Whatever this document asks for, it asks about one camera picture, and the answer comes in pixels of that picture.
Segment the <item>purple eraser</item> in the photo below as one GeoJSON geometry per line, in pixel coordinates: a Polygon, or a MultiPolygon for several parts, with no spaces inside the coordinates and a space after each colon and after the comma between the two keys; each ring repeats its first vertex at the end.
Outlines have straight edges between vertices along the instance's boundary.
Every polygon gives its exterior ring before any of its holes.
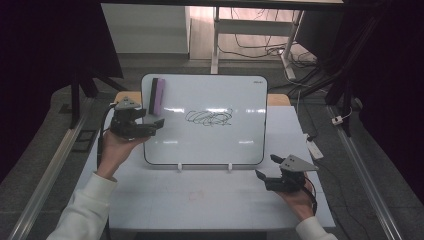
{"type": "Polygon", "coordinates": [[[165,88],[165,79],[154,78],[150,92],[149,114],[160,116],[162,110],[162,96],[165,88]]]}

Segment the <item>black scribble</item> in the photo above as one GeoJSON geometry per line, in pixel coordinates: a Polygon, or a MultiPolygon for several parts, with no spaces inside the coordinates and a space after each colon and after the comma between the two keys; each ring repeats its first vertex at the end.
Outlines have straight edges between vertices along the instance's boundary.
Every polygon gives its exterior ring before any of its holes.
{"type": "Polygon", "coordinates": [[[211,111],[190,111],[186,115],[186,120],[195,124],[203,124],[203,126],[213,125],[231,125],[228,123],[233,116],[233,109],[229,108],[226,112],[211,112],[211,111]]]}

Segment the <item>hand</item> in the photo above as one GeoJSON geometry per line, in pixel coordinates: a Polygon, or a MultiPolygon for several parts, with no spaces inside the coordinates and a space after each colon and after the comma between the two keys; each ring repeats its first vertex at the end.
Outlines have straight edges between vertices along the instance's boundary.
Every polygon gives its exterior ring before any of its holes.
{"type": "Polygon", "coordinates": [[[149,138],[127,140],[107,130],[103,135],[102,159],[97,169],[97,175],[111,179],[119,166],[128,158],[134,147],[146,142],[149,138]]]}
{"type": "MultiPolygon", "coordinates": [[[[312,185],[310,182],[306,181],[305,187],[311,191],[312,185]]],[[[276,192],[280,197],[286,201],[287,205],[291,210],[296,214],[297,218],[300,221],[303,221],[307,218],[313,217],[314,212],[312,210],[312,201],[310,197],[302,190],[293,193],[283,193],[276,192]]]]}

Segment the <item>white sleeve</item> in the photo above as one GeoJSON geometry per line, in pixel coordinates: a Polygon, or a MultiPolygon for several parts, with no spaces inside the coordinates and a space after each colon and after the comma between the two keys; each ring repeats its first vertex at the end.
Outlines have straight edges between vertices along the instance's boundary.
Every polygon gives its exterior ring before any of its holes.
{"type": "Polygon", "coordinates": [[[316,217],[310,217],[299,223],[296,232],[302,240],[337,240],[337,238],[327,233],[316,217]]]}
{"type": "Polygon", "coordinates": [[[93,173],[83,189],[74,192],[60,216],[56,229],[47,238],[99,239],[109,215],[109,199],[117,183],[93,173]]]}

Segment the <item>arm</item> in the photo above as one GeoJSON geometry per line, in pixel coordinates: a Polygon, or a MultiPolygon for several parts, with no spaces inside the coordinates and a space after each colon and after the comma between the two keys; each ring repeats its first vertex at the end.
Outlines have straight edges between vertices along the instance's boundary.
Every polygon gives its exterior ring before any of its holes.
{"type": "MultiPolygon", "coordinates": [[[[309,182],[305,187],[310,191],[312,186],[309,182]]],[[[327,233],[318,222],[312,211],[312,202],[309,196],[303,192],[283,193],[276,192],[286,201],[290,209],[294,212],[300,223],[296,227],[296,232],[302,240],[337,240],[337,238],[327,233]]]]}
{"type": "Polygon", "coordinates": [[[75,191],[63,211],[52,239],[99,239],[109,215],[109,200],[117,182],[113,174],[128,158],[132,149],[148,138],[122,139],[106,131],[102,160],[87,185],[75,191]]]}

